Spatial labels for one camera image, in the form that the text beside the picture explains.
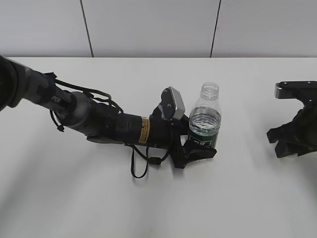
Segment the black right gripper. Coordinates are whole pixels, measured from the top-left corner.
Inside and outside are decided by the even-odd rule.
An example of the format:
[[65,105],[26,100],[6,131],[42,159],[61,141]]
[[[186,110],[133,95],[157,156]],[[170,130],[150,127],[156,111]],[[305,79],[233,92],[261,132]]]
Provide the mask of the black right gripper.
[[267,133],[269,143],[276,143],[278,158],[291,155],[302,156],[317,151],[317,101],[306,97],[298,98],[303,108],[293,120]]

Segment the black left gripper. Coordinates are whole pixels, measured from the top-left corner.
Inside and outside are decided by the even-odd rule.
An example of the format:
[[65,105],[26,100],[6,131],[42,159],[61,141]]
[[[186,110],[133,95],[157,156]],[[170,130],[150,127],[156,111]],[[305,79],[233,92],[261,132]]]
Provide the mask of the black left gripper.
[[180,137],[189,131],[189,118],[165,120],[159,108],[155,108],[149,118],[130,114],[119,114],[116,119],[114,137],[126,145],[140,145],[147,148],[165,149],[166,155],[150,157],[145,155],[150,165],[160,165],[168,156],[174,166],[183,169],[188,163],[213,158],[217,150],[197,144],[182,146]]

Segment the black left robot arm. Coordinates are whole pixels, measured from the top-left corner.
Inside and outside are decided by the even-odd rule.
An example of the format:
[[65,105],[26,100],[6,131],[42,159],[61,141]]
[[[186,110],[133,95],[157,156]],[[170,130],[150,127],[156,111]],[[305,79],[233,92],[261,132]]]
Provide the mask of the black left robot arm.
[[214,157],[216,150],[192,141],[182,143],[189,119],[180,93],[167,87],[148,117],[124,113],[111,95],[58,80],[16,61],[0,59],[0,106],[16,107],[23,99],[47,108],[57,129],[65,127],[84,134],[88,141],[123,144],[138,152],[139,146],[166,150],[174,166]]

